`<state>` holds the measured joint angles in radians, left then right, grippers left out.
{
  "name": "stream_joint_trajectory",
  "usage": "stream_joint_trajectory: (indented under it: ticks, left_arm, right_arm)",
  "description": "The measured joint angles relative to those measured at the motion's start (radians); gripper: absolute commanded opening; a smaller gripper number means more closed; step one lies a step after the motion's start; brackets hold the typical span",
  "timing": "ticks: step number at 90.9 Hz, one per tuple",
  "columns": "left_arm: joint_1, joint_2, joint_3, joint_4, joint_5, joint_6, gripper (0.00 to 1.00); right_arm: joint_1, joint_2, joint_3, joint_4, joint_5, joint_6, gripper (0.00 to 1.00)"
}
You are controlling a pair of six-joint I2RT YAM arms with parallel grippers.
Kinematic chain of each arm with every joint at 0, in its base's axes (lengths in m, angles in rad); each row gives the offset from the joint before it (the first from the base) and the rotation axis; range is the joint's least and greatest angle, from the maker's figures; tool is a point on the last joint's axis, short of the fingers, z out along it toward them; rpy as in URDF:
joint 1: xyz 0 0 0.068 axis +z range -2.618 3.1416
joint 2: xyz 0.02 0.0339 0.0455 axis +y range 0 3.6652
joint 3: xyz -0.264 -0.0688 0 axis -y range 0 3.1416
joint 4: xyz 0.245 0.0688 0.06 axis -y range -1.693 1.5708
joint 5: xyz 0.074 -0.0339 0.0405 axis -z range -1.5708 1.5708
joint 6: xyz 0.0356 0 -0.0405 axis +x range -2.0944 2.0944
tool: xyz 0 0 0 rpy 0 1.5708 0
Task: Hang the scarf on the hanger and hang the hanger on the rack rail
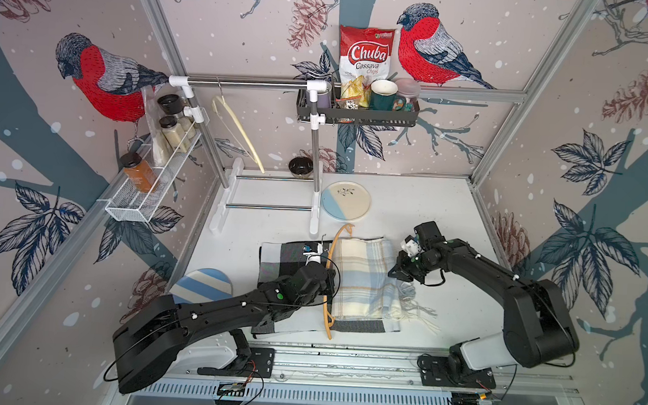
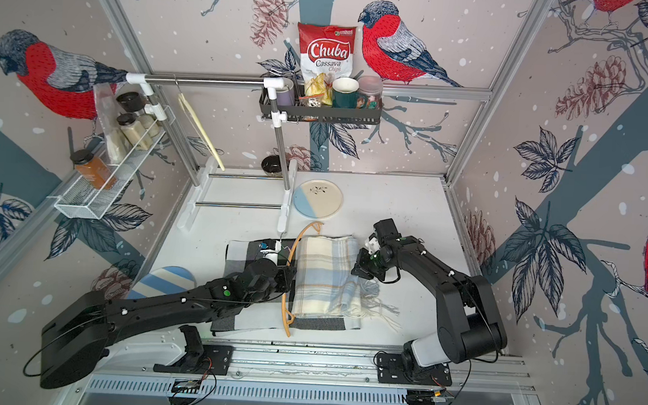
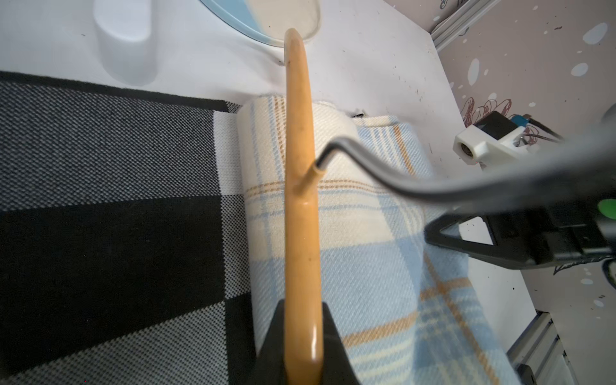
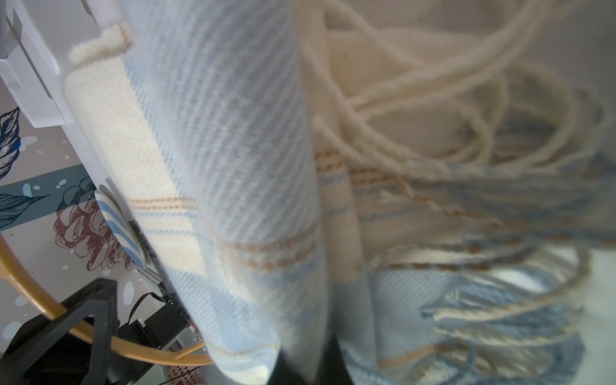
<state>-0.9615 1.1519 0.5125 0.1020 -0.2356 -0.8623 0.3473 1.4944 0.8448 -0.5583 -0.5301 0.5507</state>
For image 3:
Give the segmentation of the blue cream plaid scarf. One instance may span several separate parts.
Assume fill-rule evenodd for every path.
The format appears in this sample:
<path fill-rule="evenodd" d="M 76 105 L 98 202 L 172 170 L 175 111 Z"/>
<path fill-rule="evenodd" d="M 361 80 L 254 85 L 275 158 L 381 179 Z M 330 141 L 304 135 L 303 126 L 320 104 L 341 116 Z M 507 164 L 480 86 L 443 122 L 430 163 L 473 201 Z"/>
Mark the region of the blue cream plaid scarf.
<path fill-rule="evenodd" d="M 286 107 L 237 114 L 255 343 L 284 289 Z M 345 156 L 319 182 L 322 295 L 363 384 L 516 384 L 468 279 L 468 257 L 428 245 L 442 210 L 396 197 Z"/>

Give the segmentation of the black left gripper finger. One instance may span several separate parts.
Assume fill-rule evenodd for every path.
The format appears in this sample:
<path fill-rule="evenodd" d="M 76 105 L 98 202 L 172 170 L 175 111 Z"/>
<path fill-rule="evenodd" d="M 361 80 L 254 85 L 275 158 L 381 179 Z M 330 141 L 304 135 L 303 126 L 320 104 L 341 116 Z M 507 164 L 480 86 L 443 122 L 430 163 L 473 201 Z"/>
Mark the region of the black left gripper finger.
<path fill-rule="evenodd" d="M 280 300 L 246 384 L 287 384 L 283 354 L 285 300 Z M 321 384 L 358 384 L 343 341 L 326 303 L 322 303 L 324 365 Z"/>

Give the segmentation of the wooden clothes hanger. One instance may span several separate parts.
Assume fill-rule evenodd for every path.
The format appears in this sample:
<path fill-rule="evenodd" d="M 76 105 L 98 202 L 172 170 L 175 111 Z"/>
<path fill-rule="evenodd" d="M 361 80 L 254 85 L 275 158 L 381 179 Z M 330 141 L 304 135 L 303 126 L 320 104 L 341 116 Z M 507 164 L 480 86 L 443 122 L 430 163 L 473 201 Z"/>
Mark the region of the wooden clothes hanger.
<path fill-rule="evenodd" d="M 314 150 L 311 87 L 303 39 L 295 29 L 284 41 L 287 71 L 285 179 L 284 365 L 290 384 L 320 384 L 324 331 L 319 248 L 318 183 L 343 153 L 391 192 L 429 204 L 452 204 L 451 213 L 511 213 L 599 197 L 615 187 L 615 133 L 600 129 L 567 142 L 536 162 L 521 162 L 475 179 L 421 181 L 404 176 L 345 137 Z"/>

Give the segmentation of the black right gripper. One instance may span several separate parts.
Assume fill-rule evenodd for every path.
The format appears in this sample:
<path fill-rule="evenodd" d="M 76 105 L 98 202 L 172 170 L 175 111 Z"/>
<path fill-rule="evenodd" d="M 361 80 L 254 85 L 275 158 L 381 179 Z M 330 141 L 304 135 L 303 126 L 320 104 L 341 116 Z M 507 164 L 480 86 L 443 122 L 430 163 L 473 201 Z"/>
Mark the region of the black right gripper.
<path fill-rule="evenodd" d="M 542 208 L 490 214 L 485 218 L 492 245 L 464 240 L 459 224 L 470 214 L 447 213 L 428 223 L 429 245 L 466 253 L 509 270 L 562 270 L 599 262 L 615 286 L 615 196 L 570 201 Z"/>

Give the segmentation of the black grey checkered scarf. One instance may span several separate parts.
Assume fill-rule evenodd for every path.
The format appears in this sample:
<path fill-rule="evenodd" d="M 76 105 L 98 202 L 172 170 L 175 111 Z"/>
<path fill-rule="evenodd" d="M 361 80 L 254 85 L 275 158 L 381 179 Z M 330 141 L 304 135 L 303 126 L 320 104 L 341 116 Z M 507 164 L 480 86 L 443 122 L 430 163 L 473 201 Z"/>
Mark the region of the black grey checkered scarf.
<path fill-rule="evenodd" d="M 237 110 L 1 74 L 2 383 L 247 381 Z"/>

